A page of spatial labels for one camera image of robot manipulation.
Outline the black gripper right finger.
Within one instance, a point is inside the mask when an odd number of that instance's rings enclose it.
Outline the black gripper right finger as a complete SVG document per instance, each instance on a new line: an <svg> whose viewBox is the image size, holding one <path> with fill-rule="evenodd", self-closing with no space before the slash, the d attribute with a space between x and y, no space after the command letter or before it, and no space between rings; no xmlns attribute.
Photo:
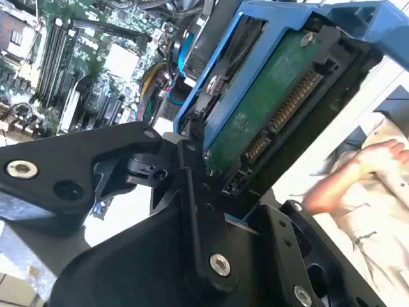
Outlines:
<svg viewBox="0 0 409 307"><path fill-rule="evenodd" d="M384 303L299 203L258 205L248 216L273 306L383 306Z"/></svg>

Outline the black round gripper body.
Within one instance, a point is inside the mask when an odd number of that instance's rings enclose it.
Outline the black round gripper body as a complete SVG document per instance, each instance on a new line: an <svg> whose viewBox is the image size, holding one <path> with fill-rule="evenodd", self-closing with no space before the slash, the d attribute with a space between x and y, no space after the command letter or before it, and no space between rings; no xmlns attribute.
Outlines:
<svg viewBox="0 0 409 307"><path fill-rule="evenodd" d="M235 290L197 297L185 281L178 209L165 209L70 262L49 306L266 306L256 262L259 237L225 222L228 259L238 271Z"/></svg>

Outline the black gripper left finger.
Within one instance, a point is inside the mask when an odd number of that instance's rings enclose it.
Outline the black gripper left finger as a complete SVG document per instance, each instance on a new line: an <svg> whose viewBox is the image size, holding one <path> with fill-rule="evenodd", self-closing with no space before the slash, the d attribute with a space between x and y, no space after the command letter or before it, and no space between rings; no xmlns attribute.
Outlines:
<svg viewBox="0 0 409 307"><path fill-rule="evenodd" d="M179 210L190 290L233 292L238 271L224 256L226 220L201 140L163 138L142 122L3 147L1 251L18 268L34 271L36 290L51 292L66 266L93 248L84 240L92 207L138 185L152 188L153 215Z"/></svg>

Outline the person's bare hand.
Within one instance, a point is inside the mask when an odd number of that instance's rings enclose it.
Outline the person's bare hand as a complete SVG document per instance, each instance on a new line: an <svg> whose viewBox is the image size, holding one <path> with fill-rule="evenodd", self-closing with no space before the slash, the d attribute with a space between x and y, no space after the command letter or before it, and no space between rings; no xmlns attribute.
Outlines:
<svg viewBox="0 0 409 307"><path fill-rule="evenodd" d="M359 165L362 174L390 171L408 166L408 150L402 142L390 139L365 147L352 161Z"/></svg>

